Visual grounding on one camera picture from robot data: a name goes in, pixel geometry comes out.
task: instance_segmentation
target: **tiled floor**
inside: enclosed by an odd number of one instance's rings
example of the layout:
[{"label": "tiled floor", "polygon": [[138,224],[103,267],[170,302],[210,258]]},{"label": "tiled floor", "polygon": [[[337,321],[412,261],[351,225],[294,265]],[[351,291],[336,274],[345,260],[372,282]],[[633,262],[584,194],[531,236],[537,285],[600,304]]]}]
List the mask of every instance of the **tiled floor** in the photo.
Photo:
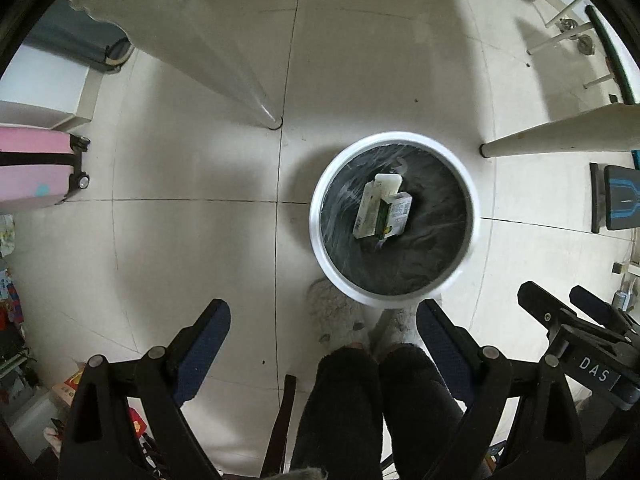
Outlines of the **tiled floor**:
[{"label": "tiled floor", "polygon": [[526,280],[562,300],[577,283],[611,297],[610,264],[628,254],[632,233],[590,234],[588,162],[630,166],[630,155],[478,155],[482,142],[607,103],[611,86],[581,86],[605,70],[602,54],[586,58],[571,42],[526,54],[554,33],[543,20],[555,9],[521,0],[207,1],[282,104],[284,126],[256,126],[143,52],[104,78],[95,119],[82,128],[92,139],[91,186],[65,205],[16,215],[10,264],[46,383],[96,352],[122,360],[167,344],[223,298],[231,332],[184,413],[222,470],[256,474],[284,375],[299,377],[299,417],[322,356],[303,302],[322,276],[307,229],[316,180],[341,149],[385,130],[439,140],[478,187],[481,237],[444,309],[480,344],[540,356],[545,333],[516,303]]}]

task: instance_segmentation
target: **black pants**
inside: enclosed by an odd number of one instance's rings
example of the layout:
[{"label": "black pants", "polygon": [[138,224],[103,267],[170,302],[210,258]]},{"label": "black pants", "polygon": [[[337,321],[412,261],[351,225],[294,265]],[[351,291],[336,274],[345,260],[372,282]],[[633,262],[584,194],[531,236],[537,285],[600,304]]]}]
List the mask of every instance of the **black pants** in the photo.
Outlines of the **black pants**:
[{"label": "black pants", "polygon": [[383,413],[402,480],[422,479],[462,418],[420,348],[403,345],[380,365],[364,350],[341,348],[318,365],[291,469],[318,467],[330,480],[381,479]]}]

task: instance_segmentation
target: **white table leg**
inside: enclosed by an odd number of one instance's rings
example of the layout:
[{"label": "white table leg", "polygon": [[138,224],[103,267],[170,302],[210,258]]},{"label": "white table leg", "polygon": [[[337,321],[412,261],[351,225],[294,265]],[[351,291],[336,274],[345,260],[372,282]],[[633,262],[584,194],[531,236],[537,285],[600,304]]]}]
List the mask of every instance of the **white table leg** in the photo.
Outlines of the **white table leg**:
[{"label": "white table leg", "polygon": [[592,86],[599,85],[600,83],[604,83],[605,81],[611,81],[612,79],[613,79],[613,74],[607,74],[597,79],[594,79],[593,81],[589,81],[588,83],[585,83],[582,86],[585,88],[591,88]]},{"label": "white table leg", "polygon": [[572,28],[571,30],[563,32],[562,34],[558,34],[557,36],[549,38],[548,40],[543,41],[542,43],[537,44],[536,46],[532,46],[529,50],[527,50],[527,54],[534,54],[535,52],[539,51],[542,48],[545,48],[548,45],[559,43],[562,40],[566,40],[566,38],[576,36],[577,34],[582,34],[583,32],[586,32],[587,30],[591,30],[592,28],[593,28],[593,23],[591,22],[585,23],[583,25],[578,25],[578,27]]},{"label": "white table leg", "polygon": [[548,22],[545,23],[545,27],[549,28],[551,27],[551,25],[553,25],[557,20],[559,20],[560,18],[562,18],[566,12],[573,8],[574,6],[576,6],[579,2],[581,2],[582,0],[574,0],[572,1],[569,5],[567,5],[564,9],[562,9],[560,12],[558,12],[554,17],[552,17]]},{"label": "white table leg", "polygon": [[640,105],[616,103],[488,142],[480,146],[480,153],[485,158],[492,158],[637,149],[640,149]]}]

